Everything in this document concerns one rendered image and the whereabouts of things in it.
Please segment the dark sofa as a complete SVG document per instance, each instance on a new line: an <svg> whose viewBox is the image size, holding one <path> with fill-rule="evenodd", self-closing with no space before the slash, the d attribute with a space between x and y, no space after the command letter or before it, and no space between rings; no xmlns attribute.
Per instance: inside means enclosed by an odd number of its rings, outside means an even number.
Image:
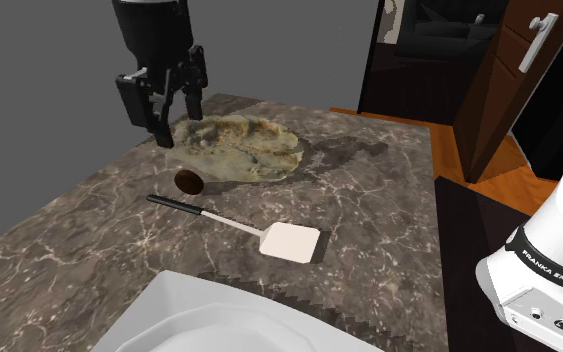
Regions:
<svg viewBox="0 0 563 352"><path fill-rule="evenodd" d="M497 32L509 0L405 0L394 54L475 62Z"/></svg>

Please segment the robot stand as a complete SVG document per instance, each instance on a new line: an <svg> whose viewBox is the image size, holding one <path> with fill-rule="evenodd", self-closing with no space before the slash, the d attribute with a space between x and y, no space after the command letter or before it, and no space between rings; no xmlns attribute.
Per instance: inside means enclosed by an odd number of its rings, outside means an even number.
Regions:
<svg viewBox="0 0 563 352"><path fill-rule="evenodd" d="M555 352L503 324L475 277L529 216L443 177L435 194L449 352Z"/></svg>

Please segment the white sink basin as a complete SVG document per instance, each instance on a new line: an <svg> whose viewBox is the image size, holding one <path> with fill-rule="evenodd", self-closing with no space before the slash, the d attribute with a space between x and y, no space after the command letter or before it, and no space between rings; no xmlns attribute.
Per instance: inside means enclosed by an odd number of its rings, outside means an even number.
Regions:
<svg viewBox="0 0 563 352"><path fill-rule="evenodd" d="M271 299L163 271L91 352L383 351Z"/></svg>

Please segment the brown wooden door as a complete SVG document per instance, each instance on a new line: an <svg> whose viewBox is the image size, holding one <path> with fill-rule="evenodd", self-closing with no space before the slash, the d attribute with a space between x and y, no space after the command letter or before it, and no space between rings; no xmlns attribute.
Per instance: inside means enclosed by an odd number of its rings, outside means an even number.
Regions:
<svg viewBox="0 0 563 352"><path fill-rule="evenodd" d="M509 0L453 124L464 179L480 180L563 48L563 0Z"/></svg>

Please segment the brown egg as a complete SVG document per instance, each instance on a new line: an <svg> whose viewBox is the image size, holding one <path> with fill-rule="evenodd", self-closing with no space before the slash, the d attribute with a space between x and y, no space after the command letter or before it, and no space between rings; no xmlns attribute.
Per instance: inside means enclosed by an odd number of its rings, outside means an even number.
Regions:
<svg viewBox="0 0 563 352"><path fill-rule="evenodd" d="M174 176L176 187L189 195L200 194L204 189L204 181L195 172L187 169L178 171Z"/></svg>

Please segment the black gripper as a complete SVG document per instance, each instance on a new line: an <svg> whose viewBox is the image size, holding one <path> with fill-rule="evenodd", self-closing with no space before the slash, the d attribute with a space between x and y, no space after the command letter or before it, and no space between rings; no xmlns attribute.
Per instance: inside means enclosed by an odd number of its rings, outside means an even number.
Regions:
<svg viewBox="0 0 563 352"><path fill-rule="evenodd" d="M132 125L145 128L158 146L172 148L169 98L155 91L150 76L178 72L190 120L203 118L202 91L208 86L204 49L194 45L188 0L111 0L134 73L119 75L116 87Z"/></svg>

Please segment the pale mottled flatbread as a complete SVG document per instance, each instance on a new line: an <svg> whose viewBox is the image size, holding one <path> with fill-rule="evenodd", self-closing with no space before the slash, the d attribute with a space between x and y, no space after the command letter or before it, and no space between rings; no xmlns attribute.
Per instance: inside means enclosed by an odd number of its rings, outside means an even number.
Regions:
<svg viewBox="0 0 563 352"><path fill-rule="evenodd" d="M223 181L280 181L302 161L299 138L287 127L251 115L184 120L167 155Z"/></svg>

